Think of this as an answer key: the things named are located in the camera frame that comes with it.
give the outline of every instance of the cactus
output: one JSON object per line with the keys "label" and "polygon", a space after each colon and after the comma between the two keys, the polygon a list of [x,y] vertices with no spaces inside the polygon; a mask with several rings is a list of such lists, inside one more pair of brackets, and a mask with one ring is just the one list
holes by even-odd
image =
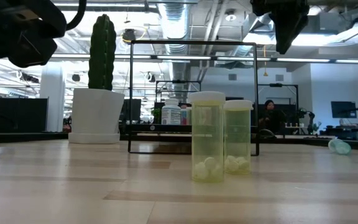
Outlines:
{"label": "cactus", "polygon": [[88,88],[112,90],[116,37],[110,18],[105,14],[99,16],[91,37]]}

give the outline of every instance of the person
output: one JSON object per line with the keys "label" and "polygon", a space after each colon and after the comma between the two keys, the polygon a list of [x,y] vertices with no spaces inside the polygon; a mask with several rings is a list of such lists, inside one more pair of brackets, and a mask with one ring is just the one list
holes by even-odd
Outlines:
{"label": "person", "polygon": [[285,114],[282,111],[275,110],[273,100],[267,100],[265,109],[259,113],[259,126],[273,133],[279,132],[284,127],[285,120]]}

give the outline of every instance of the bottle label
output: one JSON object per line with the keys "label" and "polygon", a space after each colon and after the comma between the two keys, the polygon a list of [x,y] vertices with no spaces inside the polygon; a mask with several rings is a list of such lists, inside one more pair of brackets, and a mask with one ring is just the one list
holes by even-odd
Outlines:
{"label": "bottle label", "polygon": [[181,124],[186,125],[187,124],[187,111],[181,110]]}
{"label": "bottle label", "polygon": [[180,124],[180,109],[162,109],[162,124]]}

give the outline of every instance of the white bottle cap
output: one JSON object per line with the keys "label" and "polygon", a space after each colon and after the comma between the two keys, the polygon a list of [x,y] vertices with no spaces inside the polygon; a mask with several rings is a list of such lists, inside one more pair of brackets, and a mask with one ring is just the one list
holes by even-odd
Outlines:
{"label": "white bottle cap", "polygon": [[174,106],[178,106],[179,104],[179,100],[175,99],[175,98],[169,98],[165,100],[165,105],[174,105]]}
{"label": "white bottle cap", "polygon": [[188,99],[190,103],[197,101],[221,101],[224,103],[226,100],[226,95],[216,91],[199,91],[190,94]]}
{"label": "white bottle cap", "polygon": [[224,104],[224,109],[246,109],[246,110],[253,110],[252,102],[249,100],[229,100],[226,101]]}

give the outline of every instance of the white supplement bottle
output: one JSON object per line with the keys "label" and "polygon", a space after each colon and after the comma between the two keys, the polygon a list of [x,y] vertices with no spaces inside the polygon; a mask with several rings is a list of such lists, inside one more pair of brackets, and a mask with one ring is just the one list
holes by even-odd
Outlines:
{"label": "white supplement bottle", "polygon": [[162,107],[162,124],[177,124],[180,125],[181,112],[178,106],[179,101],[174,98],[165,100],[165,106]]}

